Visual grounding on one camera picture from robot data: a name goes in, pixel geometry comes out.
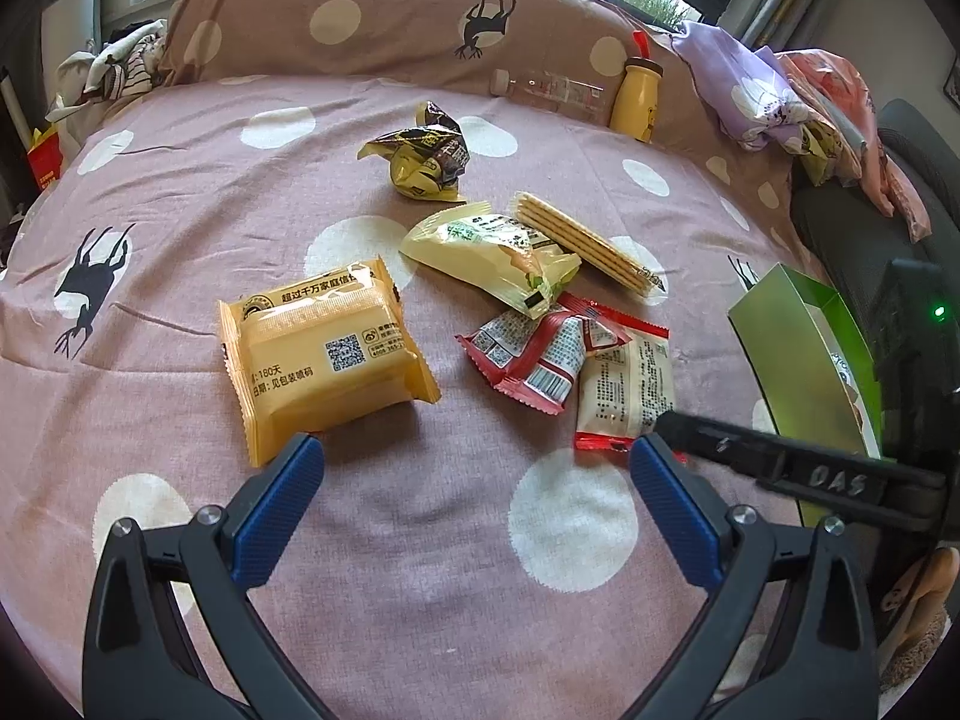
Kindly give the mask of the pink polka dot bedsheet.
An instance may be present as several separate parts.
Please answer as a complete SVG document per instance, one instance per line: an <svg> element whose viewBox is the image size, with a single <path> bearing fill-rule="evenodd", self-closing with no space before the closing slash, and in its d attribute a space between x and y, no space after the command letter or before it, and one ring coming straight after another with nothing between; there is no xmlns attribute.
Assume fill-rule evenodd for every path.
<svg viewBox="0 0 960 720"><path fill-rule="evenodd" d="M176 0L160 86L113 110L31 208L2 278L2 605L68 699L112 523L181 525L249 476L218 309L381 262L322 332L251 372L320 434L324 484L254 605L343 718L613 718L700 609L576 410L496 392L460 340L498 299L407 259L433 205L364 153L438 104L460 195L532 193L661 275L574 294L667 328L680 408L754 424L727 312L737 262L801 266L791 161L732 142L664 39L651 143L493 98L546 68L619 86L630 21L596 0Z"/></svg>

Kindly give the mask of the white red-edged snack packet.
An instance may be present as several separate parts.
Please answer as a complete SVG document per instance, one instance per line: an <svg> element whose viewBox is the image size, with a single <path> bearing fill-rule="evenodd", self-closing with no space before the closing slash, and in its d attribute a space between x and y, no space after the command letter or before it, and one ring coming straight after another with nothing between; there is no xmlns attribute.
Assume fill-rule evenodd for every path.
<svg viewBox="0 0 960 720"><path fill-rule="evenodd" d="M586 342L574 449L628 452L675 406L669 330L569 293L560 304L583 321Z"/></svg>

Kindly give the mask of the black yellow snack bag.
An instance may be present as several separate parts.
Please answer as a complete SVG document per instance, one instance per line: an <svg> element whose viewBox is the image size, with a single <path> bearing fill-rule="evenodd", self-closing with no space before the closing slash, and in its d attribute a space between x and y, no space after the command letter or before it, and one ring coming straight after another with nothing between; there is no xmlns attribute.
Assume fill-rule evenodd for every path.
<svg viewBox="0 0 960 720"><path fill-rule="evenodd" d="M438 104L425 101L415 124L377 135L356 153L359 160L377 156L389 163L392 187L407 199L462 202L460 177L470 151L460 125Z"/></svg>

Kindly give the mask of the yellow drink bottle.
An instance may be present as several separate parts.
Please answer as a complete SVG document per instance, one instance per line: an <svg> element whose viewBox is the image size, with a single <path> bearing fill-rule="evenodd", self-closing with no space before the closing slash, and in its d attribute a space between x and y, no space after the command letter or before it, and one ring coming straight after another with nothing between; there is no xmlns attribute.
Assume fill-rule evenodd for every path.
<svg viewBox="0 0 960 720"><path fill-rule="evenodd" d="M633 32L638 54L625 62L619 93L613 101L608 126L613 132L651 143L659 107L659 85L664 69L652 59L651 43L644 29Z"/></svg>

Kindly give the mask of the pink floral cloth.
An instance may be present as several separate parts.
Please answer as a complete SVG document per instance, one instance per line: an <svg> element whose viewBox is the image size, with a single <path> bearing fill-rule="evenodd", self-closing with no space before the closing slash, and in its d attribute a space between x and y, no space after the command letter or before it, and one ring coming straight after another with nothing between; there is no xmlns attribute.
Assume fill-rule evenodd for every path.
<svg viewBox="0 0 960 720"><path fill-rule="evenodd" d="M927 238L932 232L928 209L880 143L871 90L859 70L825 49L785 50L776 58L797 96L843 133L859 154L862 179L857 185L878 213L900 216L911 242Z"/></svg>

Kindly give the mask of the green cardboard box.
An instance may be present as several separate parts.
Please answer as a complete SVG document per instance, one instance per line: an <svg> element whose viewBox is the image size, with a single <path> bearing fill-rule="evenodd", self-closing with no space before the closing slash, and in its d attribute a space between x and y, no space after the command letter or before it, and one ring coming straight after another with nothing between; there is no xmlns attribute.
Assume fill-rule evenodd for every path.
<svg viewBox="0 0 960 720"><path fill-rule="evenodd" d="M768 421L788 439L880 455L880 392L871 353L836 289L789 266L763 277L729 263L745 294L729 320L754 369Z"/></svg>

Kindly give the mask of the small red white packets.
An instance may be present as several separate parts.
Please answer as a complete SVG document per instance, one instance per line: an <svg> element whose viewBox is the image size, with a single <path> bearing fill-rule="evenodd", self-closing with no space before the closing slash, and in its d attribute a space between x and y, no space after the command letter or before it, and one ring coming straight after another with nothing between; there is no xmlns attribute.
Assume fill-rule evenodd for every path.
<svg viewBox="0 0 960 720"><path fill-rule="evenodd" d="M548 416L565 409L590 355L628 343L613 320L559 305L539 320L506 310L455 339L495 392Z"/></svg>

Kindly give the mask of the clear plastic bottle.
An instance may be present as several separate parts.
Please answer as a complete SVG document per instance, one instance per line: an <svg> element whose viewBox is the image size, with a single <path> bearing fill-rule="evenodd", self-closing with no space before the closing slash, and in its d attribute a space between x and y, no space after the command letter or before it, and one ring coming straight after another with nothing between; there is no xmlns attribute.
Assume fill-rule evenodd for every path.
<svg viewBox="0 0 960 720"><path fill-rule="evenodd" d="M550 110L568 119L588 124L607 124L604 90L551 71L511 71L497 68L490 76L488 91L493 98L509 99L519 106Z"/></svg>

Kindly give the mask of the yellow cracker packet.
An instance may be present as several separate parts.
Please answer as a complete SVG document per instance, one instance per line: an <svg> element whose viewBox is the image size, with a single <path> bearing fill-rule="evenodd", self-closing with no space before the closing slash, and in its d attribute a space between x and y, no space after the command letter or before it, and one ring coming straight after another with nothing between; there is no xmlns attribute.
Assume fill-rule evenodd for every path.
<svg viewBox="0 0 960 720"><path fill-rule="evenodd" d="M665 293L664 280L651 268L624 254L612 242L602 238L601 234L532 193L517 193L514 215L633 293L641 296Z"/></svg>

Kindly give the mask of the purple polka dot cloth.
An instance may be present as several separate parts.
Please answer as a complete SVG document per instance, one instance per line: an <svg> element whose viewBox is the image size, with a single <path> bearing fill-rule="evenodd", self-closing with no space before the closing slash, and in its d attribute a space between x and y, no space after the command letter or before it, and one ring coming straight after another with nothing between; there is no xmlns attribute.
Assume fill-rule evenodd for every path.
<svg viewBox="0 0 960 720"><path fill-rule="evenodd" d="M770 52L747 49L717 26L685 21L672 49L690 67L698 96L716 112L722 130L747 151L777 143L804 153L812 109L776 68Z"/></svg>

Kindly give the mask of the dark grey sofa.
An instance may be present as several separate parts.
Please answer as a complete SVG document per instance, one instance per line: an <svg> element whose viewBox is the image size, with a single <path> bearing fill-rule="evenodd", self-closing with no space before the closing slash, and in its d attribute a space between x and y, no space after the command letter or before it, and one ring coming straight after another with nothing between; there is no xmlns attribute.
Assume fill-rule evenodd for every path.
<svg viewBox="0 0 960 720"><path fill-rule="evenodd" d="M887 218L861 188L836 181L811 183L793 169L791 221L861 328L880 288L887 263L913 259L944 273L950 299L958 298L958 156L912 104L893 99L878 113L878 136L890 163L910 179L928 210L931 234L913 242L907 223Z"/></svg>

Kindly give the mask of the white striped cloth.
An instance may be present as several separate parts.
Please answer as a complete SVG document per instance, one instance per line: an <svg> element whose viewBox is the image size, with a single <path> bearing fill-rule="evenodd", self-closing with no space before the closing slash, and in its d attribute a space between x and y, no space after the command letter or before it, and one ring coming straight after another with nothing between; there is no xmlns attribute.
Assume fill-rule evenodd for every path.
<svg viewBox="0 0 960 720"><path fill-rule="evenodd" d="M148 21L127 31L99 54L78 50L55 70L53 96L46 121L63 121L83 107L115 103L148 93L163 79L167 21Z"/></svg>

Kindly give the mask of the orange yellow cake packet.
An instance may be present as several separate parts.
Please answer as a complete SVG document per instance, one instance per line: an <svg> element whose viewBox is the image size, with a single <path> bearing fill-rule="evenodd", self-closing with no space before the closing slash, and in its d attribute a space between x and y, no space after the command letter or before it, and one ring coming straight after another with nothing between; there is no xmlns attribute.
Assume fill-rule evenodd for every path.
<svg viewBox="0 0 960 720"><path fill-rule="evenodd" d="M441 398L381 257L221 301L218 337L254 468L297 433Z"/></svg>

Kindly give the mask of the pale yellow snack bag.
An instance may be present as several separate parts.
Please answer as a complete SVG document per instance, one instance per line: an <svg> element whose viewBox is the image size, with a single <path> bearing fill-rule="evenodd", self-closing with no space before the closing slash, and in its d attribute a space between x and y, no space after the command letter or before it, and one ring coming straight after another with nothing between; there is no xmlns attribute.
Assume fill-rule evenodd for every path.
<svg viewBox="0 0 960 720"><path fill-rule="evenodd" d="M400 252L482 289L532 320L550 312L581 266L579 255L483 202L428 216L410 229Z"/></svg>

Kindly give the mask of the human foot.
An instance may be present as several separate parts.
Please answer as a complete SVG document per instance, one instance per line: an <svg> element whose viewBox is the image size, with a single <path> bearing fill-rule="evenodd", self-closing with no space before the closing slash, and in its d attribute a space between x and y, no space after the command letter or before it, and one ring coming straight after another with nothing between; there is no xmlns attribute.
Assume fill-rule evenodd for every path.
<svg viewBox="0 0 960 720"><path fill-rule="evenodd" d="M880 692L918 676L947 630L947 596L958 577L957 548L939 548L921 559L884 596L882 610L896 617L880 645Z"/></svg>

